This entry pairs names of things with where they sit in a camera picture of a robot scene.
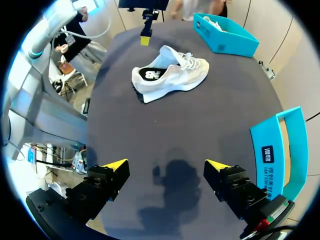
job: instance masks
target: wall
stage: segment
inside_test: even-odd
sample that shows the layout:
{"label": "wall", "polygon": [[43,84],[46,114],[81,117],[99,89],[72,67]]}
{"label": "wall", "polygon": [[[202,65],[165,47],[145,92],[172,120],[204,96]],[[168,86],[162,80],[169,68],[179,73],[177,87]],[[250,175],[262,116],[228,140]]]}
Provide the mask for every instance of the wall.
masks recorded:
{"label": "wall", "polygon": [[284,109],[301,106],[305,119],[320,112],[320,62],[306,34],[272,85]]}

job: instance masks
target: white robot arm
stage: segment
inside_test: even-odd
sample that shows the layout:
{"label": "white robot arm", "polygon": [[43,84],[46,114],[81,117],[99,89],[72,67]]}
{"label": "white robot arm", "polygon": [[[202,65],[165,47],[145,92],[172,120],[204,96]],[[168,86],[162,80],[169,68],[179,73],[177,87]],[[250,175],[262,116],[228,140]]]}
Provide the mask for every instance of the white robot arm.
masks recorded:
{"label": "white robot arm", "polygon": [[49,81],[50,41],[77,14],[57,0],[23,41],[8,74],[2,106],[6,157],[16,160],[25,143],[78,149],[86,144],[87,118],[63,100]]}

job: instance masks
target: table surface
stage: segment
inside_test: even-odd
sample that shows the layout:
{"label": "table surface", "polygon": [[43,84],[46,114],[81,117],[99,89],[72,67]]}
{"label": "table surface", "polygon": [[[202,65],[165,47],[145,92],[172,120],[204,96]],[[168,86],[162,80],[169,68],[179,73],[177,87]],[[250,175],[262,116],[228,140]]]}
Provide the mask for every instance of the table surface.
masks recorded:
{"label": "table surface", "polygon": [[[98,73],[88,114],[88,165],[128,158],[130,177],[101,211],[108,235],[122,240],[238,240],[246,223],[219,202],[203,177],[205,159],[240,165],[256,183],[250,127],[281,112],[278,96],[253,58],[214,54],[192,22],[117,35]],[[206,80],[189,92],[141,103],[131,85],[168,45],[206,59]]]}

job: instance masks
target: sneaker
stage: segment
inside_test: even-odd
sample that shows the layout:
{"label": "sneaker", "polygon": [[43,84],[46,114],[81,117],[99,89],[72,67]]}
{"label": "sneaker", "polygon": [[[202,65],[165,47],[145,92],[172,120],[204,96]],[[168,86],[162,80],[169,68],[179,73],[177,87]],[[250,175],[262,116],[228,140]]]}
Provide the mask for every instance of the sneaker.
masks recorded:
{"label": "sneaker", "polygon": [[208,17],[208,16],[204,16],[203,19],[206,20],[207,22],[209,22],[209,23],[210,23],[212,26],[214,26],[215,28],[217,28],[220,32],[223,31],[217,21],[216,21],[216,22],[211,21],[210,17]]}
{"label": "sneaker", "polygon": [[142,94],[145,104],[172,91],[190,91],[206,78],[209,63],[164,45],[160,54],[147,66],[132,70],[132,84]]}

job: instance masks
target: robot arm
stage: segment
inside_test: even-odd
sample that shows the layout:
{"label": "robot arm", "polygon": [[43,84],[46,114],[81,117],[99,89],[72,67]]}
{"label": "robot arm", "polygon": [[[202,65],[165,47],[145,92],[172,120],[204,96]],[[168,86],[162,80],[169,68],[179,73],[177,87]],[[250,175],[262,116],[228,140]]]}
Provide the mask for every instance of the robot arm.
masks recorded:
{"label": "robot arm", "polygon": [[43,14],[45,31],[39,33],[36,42],[29,50],[30,58],[38,58],[52,38],[55,37],[60,29],[69,23],[77,13],[77,10],[75,10],[70,0],[57,0],[52,4]]}

